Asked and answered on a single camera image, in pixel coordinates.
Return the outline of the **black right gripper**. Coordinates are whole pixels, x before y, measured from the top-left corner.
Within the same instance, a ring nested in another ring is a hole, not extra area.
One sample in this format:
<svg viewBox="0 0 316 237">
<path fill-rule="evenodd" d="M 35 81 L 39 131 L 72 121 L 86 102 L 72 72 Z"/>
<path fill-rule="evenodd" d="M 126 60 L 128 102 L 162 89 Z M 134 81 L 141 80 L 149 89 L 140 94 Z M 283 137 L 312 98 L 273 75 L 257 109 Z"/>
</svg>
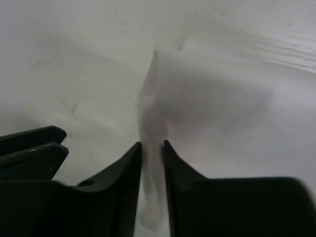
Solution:
<svg viewBox="0 0 316 237">
<path fill-rule="evenodd" d="M 133 236 L 141 143 L 99 173 L 66 186 L 50 181 L 69 154 L 62 145 L 66 136 L 47 126 L 0 138 L 1 236 Z"/>
</svg>

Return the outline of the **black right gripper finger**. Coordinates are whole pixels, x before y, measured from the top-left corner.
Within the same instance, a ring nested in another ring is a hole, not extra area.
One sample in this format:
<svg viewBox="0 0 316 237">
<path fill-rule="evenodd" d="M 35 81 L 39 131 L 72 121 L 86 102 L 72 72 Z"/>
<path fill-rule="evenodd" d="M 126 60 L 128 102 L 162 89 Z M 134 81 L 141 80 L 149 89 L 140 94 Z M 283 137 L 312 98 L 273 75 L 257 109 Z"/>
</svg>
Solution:
<svg viewBox="0 0 316 237">
<path fill-rule="evenodd" d="M 163 162 L 173 237 L 313 237 L 316 207 L 292 177 L 209 179 L 165 141 Z"/>
</svg>

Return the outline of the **white tank top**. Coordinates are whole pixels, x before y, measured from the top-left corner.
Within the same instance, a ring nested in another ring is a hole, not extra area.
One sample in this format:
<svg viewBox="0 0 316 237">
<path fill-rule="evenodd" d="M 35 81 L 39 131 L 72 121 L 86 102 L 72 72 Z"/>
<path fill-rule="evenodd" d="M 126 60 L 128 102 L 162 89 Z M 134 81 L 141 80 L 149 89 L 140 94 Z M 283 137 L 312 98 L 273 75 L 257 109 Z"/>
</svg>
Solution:
<svg viewBox="0 0 316 237">
<path fill-rule="evenodd" d="M 166 218 L 164 140 L 212 178 L 293 175 L 315 190 L 316 73 L 262 59 L 268 44 L 213 32 L 154 48 L 138 96 L 143 226 Z"/>
</svg>

